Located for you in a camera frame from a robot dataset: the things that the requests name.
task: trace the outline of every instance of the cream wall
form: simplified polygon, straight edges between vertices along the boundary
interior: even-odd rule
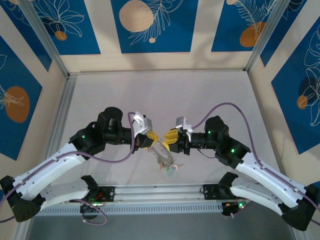
[[[42,92],[17,161],[0,154],[1,179],[6,175],[13,177],[20,175],[42,161],[66,79],[54,63],[51,64],[48,72],[45,70],[1,7],[0,23],[0,36],[42,86]],[[0,220],[11,216],[10,206],[5,203],[0,209]],[[0,239],[11,239],[16,224],[15,220],[0,224]]]
[[[191,52],[134,54],[121,53],[110,0],[84,2],[101,55],[62,55],[69,72],[243,69],[251,54],[211,52],[225,0],[199,0]]]
[[[319,9],[320,1],[308,0],[267,66],[259,59],[249,74],[278,162],[288,177],[305,185],[320,180],[320,145],[298,154],[271,81],[318,19]],[[316,212],[313,219],[320,221],[320,214]],[[307,234],[319,239],[320,227],[310,223]]]

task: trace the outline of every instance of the cable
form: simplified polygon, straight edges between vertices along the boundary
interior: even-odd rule
[[[60,156],[57,156],[56,158],[62,159],[62,158],[66,158],[69,157],[71,155],[82,155],[100,162],[104,162],[104,163],[109,163],[109,164],[119,164],[119,163],[123,163],[124,161],[126,161],[128,158],[130,158],[130,156],[132,155],[134,148],[135,148],[135,132],[134,132],[134,126],[133,123],[131,121],[131,115],[134,115],[135,113],[130,111],[128,112],[127,116],[128,116],[128,120],[129,120],[129,124],[130,124],[130,129],[131,129],[131,147],[130,147],[130,152],[127,154],[127,156],[125,156],[123,159],[117,160],[117,161],[111,161],[111,160],[106,160],[106,159],[102,159],[96,156],[93,156],[89,153],[86,152],[82,152],[82,151],[70,151],[67,153],[64,153]]]
[[[254,158],[256,160],[256,162],[258,163],[258,165],[262,168],[264,167],[263,164],[261,163],[259,157],[258,157],[258,154],[257,154],[257,151],[256,151],[256,148],[255,148],[255,144],[254,144],[254,140],[253,140],[253,137],[252,137],[252,133],[251,133],[251,129],[250,129],[250,126],[249,126],[249,122],[244,114],[244,112],[237,106],[235,105],[234,103],[232,102],[223,102],[223,103],[220,103],[218,105],[216,105],[214,108],[212,108],[208,113],[207,115],[205,115],[205,117],[197,124],[195,125],[192,129],[196,129],[198,128],[211,114],[214,110],[216,110],[217,108],[220,108],[222,106],[226,106],[226,105],[229,105],[229,106],[232,106],[234,107],[235,109],[238,110],[238,112],[241,114],[244,122],[245,122],[245,125],[246,125],[246,129],[248,131],[248,134],[249,134],[249,138],[250,138],[250,143],[251,143],[251,147],[252,147],[252,152],[253,152],[253,155],[254,155]],[[288,185],[292,190],[294,190],[296,187],[294,185],[292,185],[290,182],[288,182],[287,180],[283,179],[281,176],[278,176],[277,174],[275,174],[273,171],[271,171],[270,169],[264,167],[263,168],[267,173],[269,173],[270,175],[272,175],[273,177],[275,177],[276,179],[278,179],[279,181],[281,181],[283,184],[285,185]],[[314,201],[312,201],[307,195],[305,195],[303,192],[301,192],[300,190],[298,190],[298,193],[300,196],[302,196],[303,198],[307,199],[314,207],[315,209],[320,212],[320,208],[319,206],[314,203]],[[315,220],[312,220],[313,223],[317,224],[320,226],[320,223],[315,221]]]
[[[31,174],[29,174],[26,178],[24,178],[22,180],[22,183],[18,183],[16,186],[14,186],[3,198],[2,200],[0,201],[0,208],[2,206],[2,204],[4,204],[4,202],[8,199],[8,197],[10,197],[10,195],[16,191],[21,185],[23,185],[26,181],[28,181],[30,178],[32,178],[34,175],[36,175],[38,172],[40,172],[42,169],[44,169],[45,167],[49,166],[50,164],[54,163],[55,160],[50,160],[48,162],[46,162],[45,164],[43,164],[41,167],[39,167],[37,170],[35,170],[34,172],[32,172]],[[5,222],[8,222],[12,219],[14,219],[15,217],[12,216],[8,219],[5,219],[5,220],[0,220],[0,224],[2,223],[5,223]]]
[[[94,209],[97,210],[99,213],[101,213],[101,214],[103,215],[103,217],[104,217],[104,222],[102,222],[102,223],[97,223],[97,222],[88,221],[88,220],[85,219],[85,212],[86,212],[86,211],[83,211],[81,217],[82,217],[84,223],[87,223],[87,224],[90,224],[90,225],[96,225],[96,226],[102,226],[102,225],[105,225],[105,224],[108,223],[108,217],[107,217],[107,215],[106,215],[100,208],[94,206],[91,202],[84,201],[84,200],[82,200],[82,199],[75,199],[75,201],[78,201],[78,202],[80,202],[80,203],[89,205],[90,207],[94,208]]]
[[[197,150],[198,150],[199,153],[201,153],[203,156],[205,156],[205,157],[208,158],[208,159],[216,159],[215,156],[207,156],[207,155],[205,155],[200,149],[197,148]]]

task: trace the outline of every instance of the white tabletop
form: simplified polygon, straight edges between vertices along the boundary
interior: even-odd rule
[[[96,121],[98,114],[107,107],[113,106],[123,111],[122,125],[127,128],[127,112],[139,111],[152,120],[153,130],[163,138],[168,130],[175,127],[177,117],[186,117],[194,126],[210,109],[223,102],[235,103],[242,109],[249,121],[258,156],[278,169],[254,92],[244,71],[121,71],[79,75],[61,144],[90,122]],[[216,115],[229,126],[231,137],[251,148],[245,122],[236,109],[223,106],[212,117]],[[196,130],[203,131],[204,125]],[[105,151],[97,156],[119,160],[129,150],[129,145],[107,144]],[[213,150],[203,152],[214,155]],[[90,159],[65,173],[56,183],[91,175],[99,184],[195,184],[217,182],[226,172],[233,172],[230,167],[202,156],[195,149],[191,149],[190,156],[183,153],[173,155],[176,163],[183,166],[171,177],[167,176],[166,170],[160,169],[152,153],[139,149],[120,164]]]

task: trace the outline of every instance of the beige circle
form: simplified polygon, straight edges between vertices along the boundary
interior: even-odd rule
[[[226,0],[226,4],[228,5],[233,5],[237,2],[238,0]]]
[[[15,5],[17,5],[18,3],[17,3],[17,0],[8,0],[9,2],[11,2],[11,3],[13,3],[13,4],[15,4]]]
[[[120,9],[119,18],[122,26],[133,33],[147,30],[154,22],[151,9],[140,0],[128,1]]]
[[[149,43],[154,44],[156,42],[156,39],[154,37],[151,37],[149,39]]]

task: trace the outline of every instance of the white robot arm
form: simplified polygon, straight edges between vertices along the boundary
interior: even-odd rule
[[[164,146],[171,152],[190,154],[190,149],[212,149],[222,164],[250,176],[259,184],[252,184],[236,174],[228,172],[219,182],[219,191],[233,197],[242,197],[272,209],[292,227],[305,231],[318,206],[320,189],[304,186],[281,174],[258,159],[241,142],[229,136],[229,127],[219,116],[205,122],[205,132],[195,133],[185,117],[176,120],[176,128],[164,137]],[[213,191],[203,186],[205,191]]]
[[[89,156],[102,152],[106,144],[131,145],[127,157],[119,161],[105,160],[108,163],[123,162],[139,148],[151,147],[158,140],[152,131],[151,120],[138,112],[132,114],[134,120],[130,123],[131,128],[125,128],[121,124],[122,111],[108,107],[99,114],[97,121],[79,130],[67,144],[41,164],[15,178],[2,178],[0,184],[5,194],[18,187],[7,197],[16,221],[26,221],[54,204],[95,196],[98,185],[91,176],[60,185],[50,184],[84,163]]]

